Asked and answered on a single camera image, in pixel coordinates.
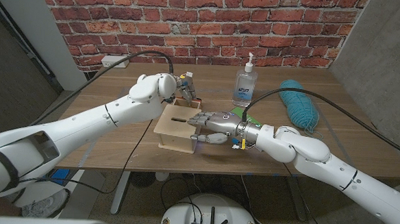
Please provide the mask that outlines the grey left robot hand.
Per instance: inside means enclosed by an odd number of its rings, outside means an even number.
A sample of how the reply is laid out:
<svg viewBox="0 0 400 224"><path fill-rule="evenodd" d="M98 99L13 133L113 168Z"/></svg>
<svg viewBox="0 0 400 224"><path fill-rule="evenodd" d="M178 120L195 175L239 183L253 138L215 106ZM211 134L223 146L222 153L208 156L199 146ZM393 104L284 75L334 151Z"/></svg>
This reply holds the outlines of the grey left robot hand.
<svg viewBox="0 0 400 224"><path fill-rule="evenodd" d="M177 89L180 91L182 97L188 102L197 99L195 86L193 84L193 73L186 72L180 76L175 76Z"/></svg>

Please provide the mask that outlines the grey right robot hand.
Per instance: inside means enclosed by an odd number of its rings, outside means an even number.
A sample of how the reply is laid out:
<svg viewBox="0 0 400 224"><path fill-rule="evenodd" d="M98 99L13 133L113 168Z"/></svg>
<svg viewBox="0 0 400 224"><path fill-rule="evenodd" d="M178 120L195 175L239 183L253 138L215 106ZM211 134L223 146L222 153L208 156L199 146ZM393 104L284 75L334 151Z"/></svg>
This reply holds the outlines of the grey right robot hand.
<svg viewBox="0 0 400 224"><path fill-rule="evenodd" d="M260 127L251 122L243 123L242 119L232 112L199 112L189 118L189 125L199 125L212 130L213 134L193 134L190 137L199 142L213 145L223 144L230 138L245 140L246 148L256 144Z"/></svg>

